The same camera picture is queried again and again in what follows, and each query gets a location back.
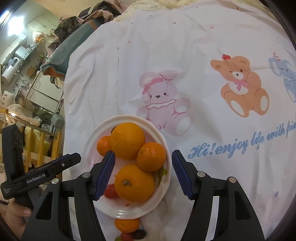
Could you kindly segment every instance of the white bowl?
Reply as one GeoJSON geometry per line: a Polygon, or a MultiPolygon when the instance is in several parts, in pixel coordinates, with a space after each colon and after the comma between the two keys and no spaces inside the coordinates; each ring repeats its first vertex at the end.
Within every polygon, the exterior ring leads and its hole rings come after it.
{"type": "MultiPolygon", "coordinates": [[[[82,160],[85,162],[85,170],[90,171],[94,164],[101,162],[103,157],[96,150],[96,144],[102,136],[109,136],[111,130],[120,123],[133,122],[137,124],[145,133],[146,142],[157,142],[161,144],[166,151],[166,160],[164,168],[168,174],[162,177],[161,183],[158,184],[157,171],[154,172],[155,189],[152,196],[143,203],[133,203],[119,199],[108,199],[102,196],[94,205],[106,215],[119,219],[134,219],[139,218],[157,207],[163,196],[168,190],[170,184],[170,172],[172,167],[172,159],[165,142],[163,135],[149,121],[134,115],[117,115],[101,123],[88,138],[82,153],[82,160]]],[[[109,184],[114,183],[115,175],[123,167],[131,163],[136,163],[136,160],[125,161],[116,158],[115,167],[109,180],[109,184]]]]}

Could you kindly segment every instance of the wooden railing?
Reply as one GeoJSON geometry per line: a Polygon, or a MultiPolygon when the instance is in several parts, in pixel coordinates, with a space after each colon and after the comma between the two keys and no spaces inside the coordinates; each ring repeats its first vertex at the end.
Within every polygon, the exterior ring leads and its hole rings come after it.
{"type": "MultiPolygon", "coordinates": [[[[0,131],[2,131],[2,129],[8,125],[6,122],[6,119],[3,118],[3,114],[11,116],[8,113],[8,110],[0,109],[0,131]]],[[[26,128],[26,126],[31,127],[31,130],[29,132],[29,136],[26,139],[26,150],[24,150],[24,152],[23,152],[23,156],[25,156],[25,160],[24,160],[25,172],[28,172],[30,163],[34,164],[35,167],[40,167],[44,163],[48,163],[48,162],[55,160],[59,157],[59,146],[60,146],[61,136],[62,136],[62,133],[60,131],[58,131],[57,133],[51,133],[51,132],[45,131],[37,126],[31,125],[30,123],[27,123],[27,122],[23,121],[22,119],[17,118],[16,116],[11,116],[11,117],[18,121],[17,126],[20,128],[21,132],[23,132],[23,130],[24,130],[24,128],[26,128]],[[33,130],[34,129],[39,130],[41,132],[38,153],[30,151],[31,146],[34,144],[33,143],[33,135],[34,135],[33,130]],[[50,157],[43,155],[44,139],[45,139],[46,134],[49,134],[50,136],[54,137],[54,140],[52,143],[52,154],[50,157]]],[[[1,150],[1,152],[0,152],[0,166],[1,166],[0,172],[3,172],[2,146],[0,147],[0,150],[1,150]]]]}

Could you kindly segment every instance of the kitchen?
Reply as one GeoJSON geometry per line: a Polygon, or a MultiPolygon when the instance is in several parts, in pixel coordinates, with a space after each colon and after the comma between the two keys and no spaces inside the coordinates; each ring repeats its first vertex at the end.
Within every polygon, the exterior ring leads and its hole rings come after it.
{"type": "MultiPolygon", "coordinates": [[[[10,13],[0,18],[0,24],[10,13]]],[[[55,40],[59,19],[43,6],[26,1],[13,13],[0,31],[0,66],[2,93],[0,109],[20,104],[22,112],[32,117],[35,109],[55,113],[62,100],[63,82],[50,80],[40,71],[47,59],[47,47],[55,40]]]]}

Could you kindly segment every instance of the dark grape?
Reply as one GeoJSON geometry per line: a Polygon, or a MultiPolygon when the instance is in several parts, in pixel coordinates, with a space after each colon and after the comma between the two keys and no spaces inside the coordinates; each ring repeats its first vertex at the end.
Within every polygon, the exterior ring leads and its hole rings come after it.
{"type": "Polygon", "coordinates": [[[143,239],[146,237],[146,232],[142,229],[138,229],[135,232],[131,233],[134,239],[143,239]]]}

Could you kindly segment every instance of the wall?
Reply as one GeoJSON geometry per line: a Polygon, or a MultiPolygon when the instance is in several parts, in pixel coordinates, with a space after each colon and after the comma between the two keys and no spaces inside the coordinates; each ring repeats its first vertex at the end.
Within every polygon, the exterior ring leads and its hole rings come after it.
{"type": "Polygon", "coordinates": [[[81,11],[94,6],[101,0],[33,0],[34,2],[47,8],[58,17],[63,15],[78,16],[81,11]]]}
{"type": "MultiPolygon", "coordinates": [[[[46,9],[35,2],[30,0],[26,1],[13,15],[12,17],[24,16],[24,25],[27,25],[33,19],[45,12],[46,9]]],[[[7,47],[16,40],[18,36],[15,34],[8,36],[8,24],[5,24],[0,31],[0,55],[7,49],[7,47]]]]}

